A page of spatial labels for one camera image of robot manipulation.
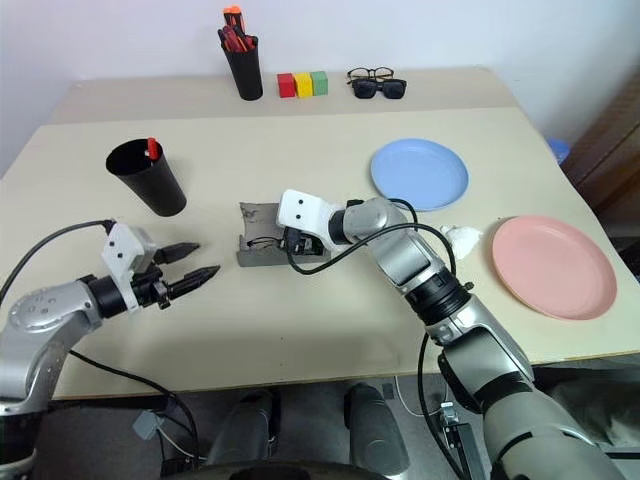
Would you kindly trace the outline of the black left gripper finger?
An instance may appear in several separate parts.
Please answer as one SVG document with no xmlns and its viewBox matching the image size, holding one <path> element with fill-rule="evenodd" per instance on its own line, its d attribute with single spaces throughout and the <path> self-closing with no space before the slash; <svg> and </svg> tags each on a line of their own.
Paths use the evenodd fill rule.
<svg viewBox="0 0 640 480">
<path fill-rule="evenodd" d="M 184 275 L 181 280 L 167 285 L 167 297 L 169 300 L 180 298 L 194 290 L 197 290 L 211 280 L 220 270 L 219 265 L 202 267 Z"/>
<path fill-rule="evenodd" d="M 180 242 L 159 248 L 153 255 L 153 262 L 157 265 L 172 264 L 186 258 L 200 248 L 196 242 Z"/>
</svg>

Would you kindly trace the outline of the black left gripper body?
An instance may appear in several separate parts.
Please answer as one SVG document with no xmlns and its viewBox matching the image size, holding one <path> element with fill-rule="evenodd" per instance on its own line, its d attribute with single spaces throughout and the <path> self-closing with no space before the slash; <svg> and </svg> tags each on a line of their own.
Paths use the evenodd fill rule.
<svg viewBox="0 0 640 480">
<path fill-rule="evenodd" d="M 140 307 L 156 304 L 160 309 L 166 309 L 170 306 L 169 287 L 162 277 L 162 270 L 155 264 L 133 275 L 131 288 Z"/>
</svg>

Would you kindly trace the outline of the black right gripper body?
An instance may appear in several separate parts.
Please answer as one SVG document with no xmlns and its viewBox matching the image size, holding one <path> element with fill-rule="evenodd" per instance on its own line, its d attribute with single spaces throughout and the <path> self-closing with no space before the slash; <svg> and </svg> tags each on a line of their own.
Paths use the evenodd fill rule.
<svg viewBox="0 0 640 480">
<path fill-rule="evenodd" d="M 283 242 L 284 242 L 285 251 L 286 251 L 286 246 L 288 244 L 296 244 L 298 247 L 298 253 L 296 255 L 301 255 L 301 256 L 303 256 L 302 252 L 305 246 L 311 246 L 312 244 L 315 244 L 315 245 L 322 245 L 324 247 L 324 245 L 318 238 L 312 235 L 303 233 L 298 229 L 294 229 L 290 227 L 286 227 L 284 229 Z"/>
</svg>

